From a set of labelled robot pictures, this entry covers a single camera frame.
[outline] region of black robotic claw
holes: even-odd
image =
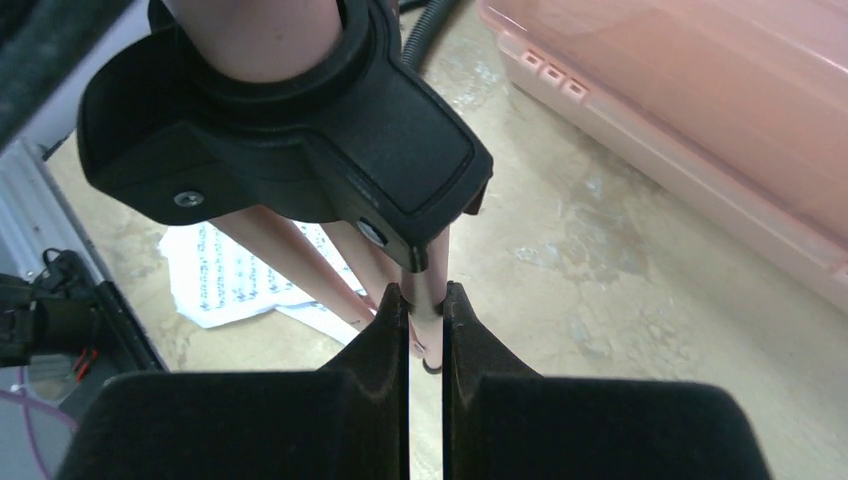
[[[446,479],[765,479],[745,416],[701,385],[543,378],[445,302]],[[57,478],[409,478],[408,305],[315,372],[144,374],[90,409]]]
[[[291,80],[227,78],[178,26],[112,59],[82,100],[88,181],[168,225],[265,205],[309,223],[345,220],[405,269],[463,212],[476,213],[492,158],[400,61],[385,0],[340,0],[335,50]]]

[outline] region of black plastic joint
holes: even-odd
[[[430,241],[479,209],[492,158],[401,63],[388,3],[339,3],[335,50],[278,83],[225,77],[177,26],[120,53],[80,107],[88,181],[169,225],[253,205],[365,224],[402,267],[426,269]]]

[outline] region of screw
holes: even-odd
[[[183,193],[178,193],[174,197],[174,203],[183,208],[196,207],[203,203],[203,194],[191,190]]]
[[[384,237],[379,230],[372,227],[367,220],[365,220],[364,218],[359,220],[358,222],[356,222],[356,226],[359,227],[359,231],[362,232],[363,235],[365,235],[365,238],[371,240],[371,243],[377,245],[380,248],[386,246],[386,237]]]

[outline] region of paper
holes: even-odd
[[[318,225],[295,222],[351,289],[356,276]],[[169,227],[159,243],[168,259],[177,311],[214,328],[277,309],[347,344],[356,329],[211,224]]]

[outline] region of pink plastic bin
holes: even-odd
[[[848,0],[482,0],[510,79],[848,312]]]

